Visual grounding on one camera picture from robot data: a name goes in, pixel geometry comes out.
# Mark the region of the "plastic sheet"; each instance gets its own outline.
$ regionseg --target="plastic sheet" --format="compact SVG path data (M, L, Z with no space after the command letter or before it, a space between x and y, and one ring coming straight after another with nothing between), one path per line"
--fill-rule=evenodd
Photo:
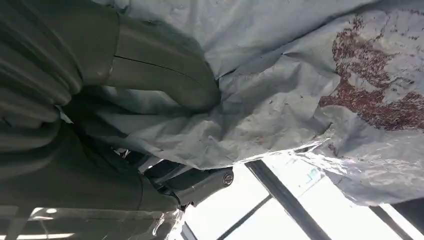
M178 231L182 216L178 209L147 212L37 207L20 235L31 234L32 239L166 240L174 239L168 236Z
M222 92L208 114L170 117L144 115L148 95L175 107L160 92L106 87L138 115L96 110L128 134L104 141L198 169L300 158L361 205L424 197L423 1L97 2L194 37Z

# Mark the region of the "wrinkled tarp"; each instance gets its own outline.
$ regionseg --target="wrinkled tarp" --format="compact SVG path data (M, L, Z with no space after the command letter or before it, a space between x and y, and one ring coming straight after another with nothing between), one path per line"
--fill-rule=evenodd
M361 205L424 197L424 1L96 2L194 37L222 92L171 117L154 115L178 107L162 92L105 87L137 114L99 107L128 134L104 141L198 169L299 158Z

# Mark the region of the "gray tarp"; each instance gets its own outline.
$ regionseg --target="gray tarp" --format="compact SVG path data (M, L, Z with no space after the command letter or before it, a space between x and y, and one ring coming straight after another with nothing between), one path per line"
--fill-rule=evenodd
M221 104L169 117L161 92L103 90L124 140L199 169L270 155L307 161L354 202L424 197L424 1L96 0L165 22L205 51Z

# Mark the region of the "bright light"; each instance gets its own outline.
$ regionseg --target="bright light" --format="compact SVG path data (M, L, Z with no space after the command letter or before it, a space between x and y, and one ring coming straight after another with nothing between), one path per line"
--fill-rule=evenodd
M58 210L56 210L56 208L49 208L45 212L48 214L55 214L58 212Z
M43 209L43 208L42 207L36 207L36 208L34 208L34 210L32 210L32 212L31 212L31 216L34 215L34 214L36 214L41 209Z
M58 233L58 234L36 234L36 235L19 235L17 240L39 240L39 239L66 239L75 233ZM5 240L6 235L0 235L0 240Z
M32 218L33 220L53 220L53 217L50 216L35 216Z

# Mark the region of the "black metal bar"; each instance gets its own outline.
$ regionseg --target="black metal bar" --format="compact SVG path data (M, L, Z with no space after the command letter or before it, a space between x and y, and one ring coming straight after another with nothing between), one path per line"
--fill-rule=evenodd
M379 206L370 206L369 209L375 213L385 224L387 224L403 240L414 240L399 226L393 218Z
M311 240L330 240L330 237L262 160L248 162L245 165Z
M234 230L239 228L244 222L246 222L247 219L249 219L253 214L256 213L257 210L259 210L264 204L266 204L270 199L272 199L273 196L268 195L265 197L260 203L258 203L252 210L250 210L246 215L244 215L240 220L238 220L234 225L232 225L227 231L225 231L220 237L218 237L216 240L224 240L226 237L228 237Z

